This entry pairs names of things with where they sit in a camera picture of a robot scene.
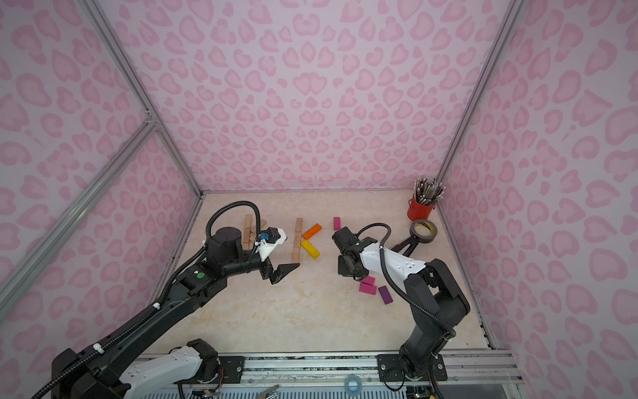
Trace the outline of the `yellow block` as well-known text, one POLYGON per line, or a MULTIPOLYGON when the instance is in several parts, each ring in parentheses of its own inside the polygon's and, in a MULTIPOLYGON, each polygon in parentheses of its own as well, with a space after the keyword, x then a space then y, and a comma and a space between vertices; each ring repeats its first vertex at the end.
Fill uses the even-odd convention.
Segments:
POLYGON ((313 259, 317 259, 321 255, 320 252, 308 240, 302 241, 301 246, 313 259))

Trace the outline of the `orange block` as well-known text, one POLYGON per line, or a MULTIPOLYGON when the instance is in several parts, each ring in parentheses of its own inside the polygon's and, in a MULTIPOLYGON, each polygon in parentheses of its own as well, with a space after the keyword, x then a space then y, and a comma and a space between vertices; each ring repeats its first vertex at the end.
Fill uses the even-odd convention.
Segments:
POLYGON ((314 224, 314 226, 312 226, 310 229, 308 229, 306 232, 302 234, 302 237, 305 240, 309 240, 321 230, 322 230, 322 226, 320 226, 320 224, 314 224))

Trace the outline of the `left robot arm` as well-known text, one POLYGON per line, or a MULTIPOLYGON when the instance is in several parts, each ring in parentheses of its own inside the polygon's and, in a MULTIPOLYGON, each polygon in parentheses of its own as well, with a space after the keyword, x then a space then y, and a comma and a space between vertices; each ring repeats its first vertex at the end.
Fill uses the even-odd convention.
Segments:
POLYGON ((123 398, 133 390, 131 383, 122 379, 125 370, 177 322, 226 289, 230 277, 258 271, 264 280, 277 284, 294 271, 296 264, 274 268, 269 259, 286 240, 283 229, 270 227, 258 234, 251 250, 246 250, 239 229, 218 229, 174 271, 152 304, 80 352, 69 348, 57 355, 51 382, 35 396, 49 393, 53 398, 123 398))

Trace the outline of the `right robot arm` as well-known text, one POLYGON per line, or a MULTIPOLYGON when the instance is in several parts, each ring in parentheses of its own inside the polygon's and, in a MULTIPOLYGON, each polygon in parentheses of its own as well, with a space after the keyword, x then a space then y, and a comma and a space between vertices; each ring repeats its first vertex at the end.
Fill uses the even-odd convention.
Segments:
POLYGON ((357 233, 344 227, 333 234, 332 241, 339 250, 341 276, 363 282, 371 273, 381 274, 386 285, 410 305, 413 332, 380 378, 418 381, 441 371, 439 354, 456 336, 455 327, 470 313, 470 303, 444 261, 410 257, 430 238, 412 230, 409 238, 389 249, 385 240, 390 233, 390 227, 383 223, 369 224, 357 233))

